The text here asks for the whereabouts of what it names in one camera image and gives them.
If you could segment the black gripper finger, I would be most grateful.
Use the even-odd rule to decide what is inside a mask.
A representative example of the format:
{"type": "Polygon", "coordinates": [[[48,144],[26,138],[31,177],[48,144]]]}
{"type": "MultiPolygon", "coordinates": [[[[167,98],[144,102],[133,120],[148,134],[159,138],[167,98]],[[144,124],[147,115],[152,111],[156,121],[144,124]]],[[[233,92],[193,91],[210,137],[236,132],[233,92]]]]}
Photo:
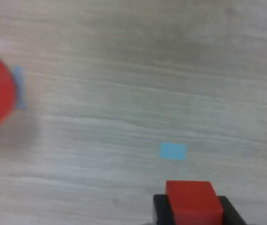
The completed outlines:
{"type": "Polygon", "coordinates": [[[176,225],[166,194],[155,194],[153,196],[153,225],[176,225]]]}
{"type": "Polygon", "coordinates": [[[226,196],[218,196],[223,207],[223,225],[247,225],[226,196]]]}

